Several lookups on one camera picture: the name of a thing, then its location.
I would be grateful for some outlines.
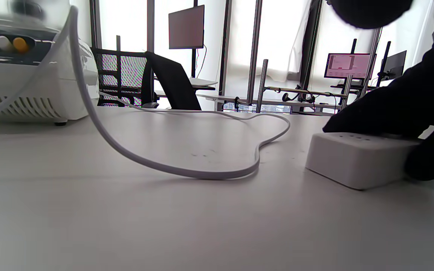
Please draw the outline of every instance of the mesh chair back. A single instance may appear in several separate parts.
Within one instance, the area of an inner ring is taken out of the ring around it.
[[[100,91],[140,106],[142,87],[150,87],[150,74],[144,78],[147,59],[143,53],[121,52],[92,48],[98,67]],[[124,104],[100,96],[99,106]]]

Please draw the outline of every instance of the table surface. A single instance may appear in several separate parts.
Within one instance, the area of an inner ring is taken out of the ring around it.
[[[135,153],[203,170],[250,165],[255,145],[286,126],[98,113]],[[292,128],[262,150],[260,171],[229,181],[137,165],[89,118],[0,125],[0,271],[434,270],[434,182],[342,187],[304,168],[327,117],[286,117]]]

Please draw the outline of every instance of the monitor screen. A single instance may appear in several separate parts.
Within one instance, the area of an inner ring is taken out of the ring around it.
[[[169,48],[203,48],[205,6],[177,11],[168,15]]]
[[[330,53],[327,57],[325,78],[365,79],[368,72],[368,53]]]
[[[386,76],[382,78],[382,81],[387,81],[387,80],[401,77],[405,69],[405,61],[406,61],[406,51],[397,53],[396,55],[388,56],[383,71],[386,74]]]

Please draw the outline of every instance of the white cable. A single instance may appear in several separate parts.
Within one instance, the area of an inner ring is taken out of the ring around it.
[[[0,103],[0,112],[2,110],[5,110],[10,104],[14,103],[17,98],[21,96],[30,86],[34,83],[35,79],[38,79],[38,77],[41,77],[41,73],[46,70],[47,65],[50,64],[50,62],[54,59],[55,54],[59,51],[59,49],[64,44],[64,39],[69,35],[69,29],[70,29],[70,20],[69,17],[63,26],[63,29],[61,30],[60,34],[57,36],[57,39],[55,40],[55,43],[51,46],[50,51],[46,54],[46,56],[43,58],[41,63],[36,68],[36,71],[33,73],[33,75],[26,81],[26,83],[21,87],[19,91],[14,93],[14,95],[6,98],[4,101]]]
[[[279,118],[281,120],[284,120],[287,123],[287,127],[285,130],[280,132],[275,137],[272,137],[271,139],[267,139],[267,140],[260,142],[260,144],[255,148],[255,161],[250,167],[247,167],[244,169],[239,169],[239,170],[234,170],[234,171],[209,172],[209,171],[184,169],[184,168],[178,168],[178,167],[174,167],[174,166],[170,166],[170,165],[157,163],[155,161],[148,160],[147,158],[143,158],[141,156],[138,156],[138,155],[132,153],[131,151],[128,151],[127,149],[125,149],[122,145],[120,145],[108,133],[108,131],[105,129],[105,127],[103,127],[100,119],[98,118],[98,116],[96,114],[95,107],[93,106],[92,100],[90,98],[90,95],[89,95],[87,87],[86,87],[86,83],[84,81],[83,66],[81,64],[81,59],[79,57],[78,9],[76,7],[74,7],[74,6],[71,7],[69,17],[70,17],[69,19],[71,20],[71,28],[70,28],[71,59],[73,62],[73,70],[75,72],[75,76],[77,79],[76,81],[77,81],[77,84],[79,86],[79,92],[81,94],[81,98],[83,99],[83,103],[85,104],[86,109],[88,110],[88,114],[90,115],[90,118],[92,119],[93,124],[98,129],[98,131],[100,132],[102,137],[107,141],[108,144],[110,144],[110,146],[112,146],[117,152],[119,152],[120,154],[122,154],[126,158],[128,158],[132,161],[135,161],[141,165],[147,166],[149,168],[153,168],[155,170],[167,172],[170,174],[185,176],[185,177],[192,177],[192,178],[205,179],[205,180],[227,180],[227,179],[239,178],[239,177],[244,177],[244,176],[250,175],[250,174],[254,173],[255,171],[257,171],[259,169],[259,165],[260,165],[260,153],[259,153],[260,149],[263,146],[266,146],[267,144],[269,144],[270,142],[278,139],[279,137],[282,137],[291,128],[291,122],[289,122],[288,119],[286,119],[282,116],[278,116],[278,115],[259,114],[259,115],[253,115],[252,117],[249,117],[249,118],[241,118],[241,117],[236,117],[233,115],[227,115],[225,113],[214,112],[214,111],[210,111],[210,112],[180,111],[179,114],[212,113],[212,114],[224,115],[226,117],[233,118],[236,120],[251,120],[253,118],[260,117],[260,116],[271,116],[274,118]],[[142,111],[154,112],[154,110],[147,110],[145,108],[137,108],[137,109],[142,110]]]

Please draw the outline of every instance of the white machine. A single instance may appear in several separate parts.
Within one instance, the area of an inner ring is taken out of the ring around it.
[[[69,40],[58,40],[65,22],[61,14],[68,13],[69,2],[8,0],[5,4],[0,11],[0,103],[21,88],[26,89],[0,112],[0,120],[64,125],[88,115],[78,91]],[[50,11],[57,13],[60,21],[54,20]],[[56,42],[64,44],[52,52],[48,65],[39,66]],[[85,42],[79,40],[79,46],[90,97],[98,98],[95,59]],[[37,69],[42,69],[38,77],[27,84]]]

